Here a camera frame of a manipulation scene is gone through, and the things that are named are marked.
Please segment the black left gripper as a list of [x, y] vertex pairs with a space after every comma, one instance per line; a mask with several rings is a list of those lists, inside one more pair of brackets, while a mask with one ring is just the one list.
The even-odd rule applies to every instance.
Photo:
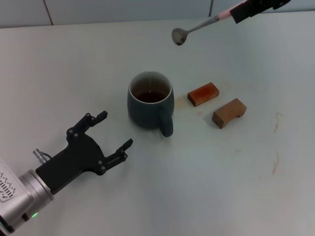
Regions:
[[133, 139], [127, 140], [115, 153], [105, 157], [100, 146], [84, 134], [89, 128], [105, 120], [107, 115], [106, 111], [96, 117], [86, 113], [67, 130], [67, 147], [35, 170], [52, 194], [57, 194], [84, 172], [101, 176], [126, 161], [126, 150], [133, 144]]

